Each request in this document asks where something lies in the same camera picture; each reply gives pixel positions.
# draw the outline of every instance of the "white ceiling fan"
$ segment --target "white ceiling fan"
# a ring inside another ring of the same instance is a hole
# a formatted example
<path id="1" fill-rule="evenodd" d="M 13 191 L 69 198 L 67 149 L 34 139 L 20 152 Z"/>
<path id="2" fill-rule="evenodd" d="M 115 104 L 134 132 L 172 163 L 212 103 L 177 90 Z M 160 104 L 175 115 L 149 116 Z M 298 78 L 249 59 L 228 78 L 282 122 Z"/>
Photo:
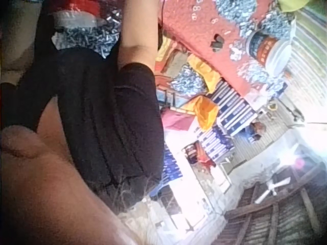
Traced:
<path id="1" fill-rule="evenodd" d="M 277 195 L 277 192 L 275 191 L 275 188 L 277 187 L 280 187 L 280 186 L 283 186 L 283 185 L 288 185 L 291 181 L 291 177 L 288 177 L 282 181 L 279 181 L 277 183 L 273 183 L 272 182 L 272 179 L 268 180 L 267 181 L 267 187 L 268 187 L 268 190 L 266 190 L 264 193 L 262 193 L 262 195 L 260 197 L 258 197 L 258 199 L 255 200 L 254 203 L 256 204 L 259 204 L 263 201 L 264 198 L 266 198 L 266 196 L 272 192 L 273 195 Z"/>

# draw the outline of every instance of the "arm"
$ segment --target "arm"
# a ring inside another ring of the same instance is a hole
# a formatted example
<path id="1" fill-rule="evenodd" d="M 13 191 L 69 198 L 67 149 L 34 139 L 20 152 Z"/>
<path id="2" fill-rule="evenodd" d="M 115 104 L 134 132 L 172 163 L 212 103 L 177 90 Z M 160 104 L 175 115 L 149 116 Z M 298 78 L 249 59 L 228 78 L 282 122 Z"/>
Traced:
<path id="1" fill-rule="evenodd" d="M 154 70 L 159 0 L 125 0 L 118 66 L 138 62 Z"/>
<path id="2" fill-rule="evenodd" d="M 2 82 L 17 85 L 34 58 L 34 39 L 41 3 L 13 1 L 3 25 Z"/>
<path id="3" fill-rule="evenodd" d="M 17 242 L 8 244 L 138 244 L 77 170 L 36 133 L 8 127 L 1 147 L 2 235 Z"/>

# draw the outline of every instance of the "red tablecloth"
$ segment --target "red tablecloth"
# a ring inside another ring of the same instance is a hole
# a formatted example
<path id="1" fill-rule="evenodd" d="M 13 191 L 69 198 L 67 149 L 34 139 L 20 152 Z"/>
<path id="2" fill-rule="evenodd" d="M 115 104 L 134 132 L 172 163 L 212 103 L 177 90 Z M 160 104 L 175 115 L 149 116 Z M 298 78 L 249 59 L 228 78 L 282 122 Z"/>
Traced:
<path id="1" fill-rule="evenodd" d="M 271 0 L 258 1 L 257 10 L 252 18 L 261 20 L 270 2 Z M 200 6 L 201 10 L 193 12 L 193 6 Z M 197 20 L 192 20 L 192 13 L 197 14 Z M 219 21 L 212 24 L 211 20 L 215 18 Z M 228 46 L 234 40 L 240 39 L 239 29 L 235 24 L 218 15 L 215 2 L 203 0 L 202 3 L 197 4 L 196 0 L 166 0 L 163 25 L 178 41 L 214 67 L 238 93 L 245 96 L 249 92 L 250 85 L 237 76 L 237 67 L 246 62 L 249 57 L 245 54 L 238 62 L 232 61 L 229 57 Z M 223 49 L 217 53 L 210 48 L 215 34 L 220 34 L 225 39 Z"/>

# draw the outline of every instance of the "person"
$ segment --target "person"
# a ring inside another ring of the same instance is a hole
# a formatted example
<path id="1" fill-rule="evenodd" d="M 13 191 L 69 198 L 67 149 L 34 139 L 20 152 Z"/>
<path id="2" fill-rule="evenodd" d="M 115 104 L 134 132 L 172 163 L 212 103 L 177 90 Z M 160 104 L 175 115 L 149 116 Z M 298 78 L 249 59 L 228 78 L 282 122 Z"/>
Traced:
<path id="1" fill-rule="evenodd" d="M 161 179 L 158 7 L 125 0 L 106 59 L 84 48 L 33 59 L 42 3 L 14 1 L 2 24 L 2 244 L 140 243 L 114 213 Z"/>
<path id="2" fill-rule="evenodd" d="M 247 140 L 252 138 L 253 141 L 258 141 L 265 134 L 265 132 L 266 125 L 264 125 L 262 122 L 256 121 L 251 122 L 249 126 L 246 126 L 244 129 L 242 129 L 240 131 L 240 135 Z"/>

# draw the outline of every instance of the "plastic bucket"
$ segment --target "plastic bucket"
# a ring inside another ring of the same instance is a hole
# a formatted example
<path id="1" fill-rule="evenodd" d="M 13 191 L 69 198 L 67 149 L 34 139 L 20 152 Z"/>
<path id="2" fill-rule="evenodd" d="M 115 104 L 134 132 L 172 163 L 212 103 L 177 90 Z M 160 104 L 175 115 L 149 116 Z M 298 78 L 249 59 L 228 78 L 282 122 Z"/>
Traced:
<path id="1" fill-rule="evenodd" d="M 248 37 L 246 51 L 265 67 L 268 74 L 277 77 L 291 58 L 292 46 L 287 40 L 278 40 L 256 31 Z"/>

